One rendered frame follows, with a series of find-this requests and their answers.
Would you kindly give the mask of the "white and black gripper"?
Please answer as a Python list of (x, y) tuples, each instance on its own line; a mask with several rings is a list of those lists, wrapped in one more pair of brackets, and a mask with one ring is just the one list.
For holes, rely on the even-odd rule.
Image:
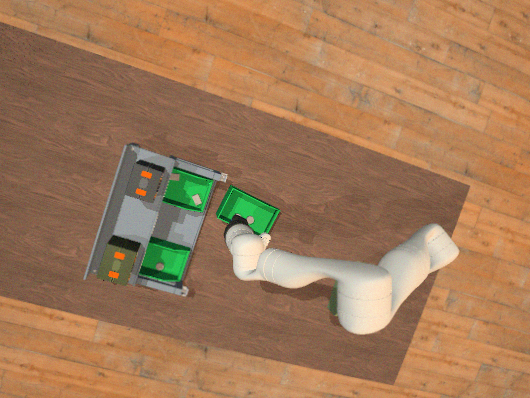
[[(252, 234), (254, 234), (254, 231), (252, 230), (252, 228), (250, 227), (250, 225), (248, 225), (248, 221), (239, 216), (239, 215), (233, 215), (230, 223), (227, 225), (227, 227), (225, 228), (225, 231), (224, 231), (224, 238), (225, 238), (225, 243), (226, 246), (228, 246), (228, 241), (229, 241), (229, 238), (230, 236), (235, 232), (235, 231), (238, 231), (238, 230), (248, 230), (250, 231)], [(271, 236), (264, 232), (262, 234), (259, 235), (262, 240), (263, 240), (263, 246), (264, 246), (264, 250), (266, 250), (270, 240), (271, 240)], [(229, 246), (228, 246), (229, 248)]]

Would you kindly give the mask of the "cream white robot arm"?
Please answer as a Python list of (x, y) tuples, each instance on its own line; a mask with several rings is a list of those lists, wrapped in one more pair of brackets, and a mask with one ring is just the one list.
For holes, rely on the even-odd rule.
[(287, 288), (303, 287), (326, 277), (337, 280), (340, 324), (354, 334), (370, 334), (387, 326), (428, 273), (458, 256), (458, 247), (444, 231), (436, 223), (423, 226), (387, 252), (378, 265), (308, 257), (276, 248), (264, 250), (262, 238), (248, 230), (235, 231), (228, 246), (231, 254), (234, 251), (234, 273), (241, 280), (264, 280)]

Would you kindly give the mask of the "olive green tool case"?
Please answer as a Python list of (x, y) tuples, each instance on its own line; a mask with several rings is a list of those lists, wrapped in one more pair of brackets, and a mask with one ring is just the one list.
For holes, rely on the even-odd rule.
[(97, 278), (127, 286), (140, 245), (113, 235), (106, 245)]

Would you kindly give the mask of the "dark grey case with orange latches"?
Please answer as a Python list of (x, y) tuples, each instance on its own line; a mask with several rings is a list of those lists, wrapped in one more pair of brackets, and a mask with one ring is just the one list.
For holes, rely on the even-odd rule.
[(165, 167), (154, 163), (137, 161), (134, 164), (125, 195), (153, 203), (164, 174), (163, 169), (165, 171)]

